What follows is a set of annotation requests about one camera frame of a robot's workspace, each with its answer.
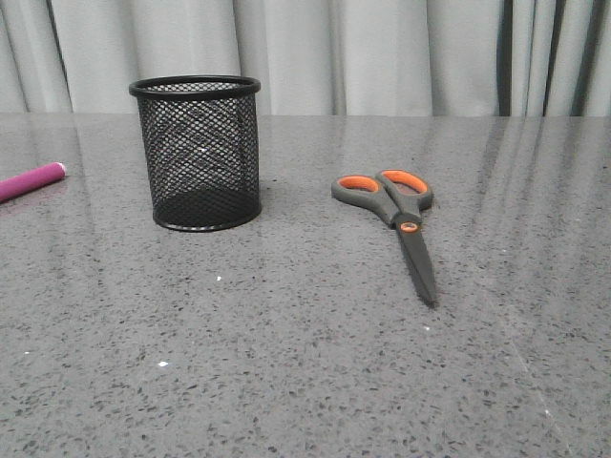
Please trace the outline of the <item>grey orange scissors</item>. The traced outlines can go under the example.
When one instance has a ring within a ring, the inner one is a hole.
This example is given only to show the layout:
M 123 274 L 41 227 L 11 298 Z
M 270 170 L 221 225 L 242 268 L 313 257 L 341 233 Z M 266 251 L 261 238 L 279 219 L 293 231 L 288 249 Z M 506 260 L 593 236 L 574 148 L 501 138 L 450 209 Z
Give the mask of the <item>grey orange scissors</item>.
M 388 169 L 373 177 L 338 177 L 331 185 L 331 195 L 370 210 L 396 232 L 416 293 L 426 305 L 436 305 L 432 260 L 422 236 L 421 212 L 429 209 L 433 200 L 429 184 L 407 171 Z

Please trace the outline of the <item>grey curtain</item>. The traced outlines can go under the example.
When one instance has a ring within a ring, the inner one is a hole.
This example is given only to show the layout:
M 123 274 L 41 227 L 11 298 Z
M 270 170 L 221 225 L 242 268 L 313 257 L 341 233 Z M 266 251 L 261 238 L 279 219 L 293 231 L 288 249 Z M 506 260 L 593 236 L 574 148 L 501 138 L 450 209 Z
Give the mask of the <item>grey curtain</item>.
M 5 113 L 131 113 L 133 81 L 260 80 L 271 115 L 607 116 L 606 1 L 5 1 Z

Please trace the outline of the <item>magenta marker pen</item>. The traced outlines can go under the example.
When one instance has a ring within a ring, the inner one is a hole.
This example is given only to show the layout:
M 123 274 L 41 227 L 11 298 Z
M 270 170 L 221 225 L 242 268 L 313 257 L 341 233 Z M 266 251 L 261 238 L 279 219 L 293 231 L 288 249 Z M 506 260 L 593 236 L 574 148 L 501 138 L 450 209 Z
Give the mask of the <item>magenta marker pen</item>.
M 60 181 L 65 175 L 65 165 L 61 162 L 52 162 L 17 176 L 3 179 L 1 181 L 0 200 L 5 202 L 18 198 L 31 191 Z

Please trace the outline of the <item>black mesh pen cup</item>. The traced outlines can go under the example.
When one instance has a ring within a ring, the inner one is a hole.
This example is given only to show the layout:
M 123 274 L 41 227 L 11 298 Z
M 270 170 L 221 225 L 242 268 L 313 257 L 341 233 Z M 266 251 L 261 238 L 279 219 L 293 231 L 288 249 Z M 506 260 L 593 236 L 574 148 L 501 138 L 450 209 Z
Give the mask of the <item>black mesh pen cup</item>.
M 209 232 L 260 214 L 260 88 L 259 80 L 234 75 L 167 76 L 130 85 L 156 224 Z

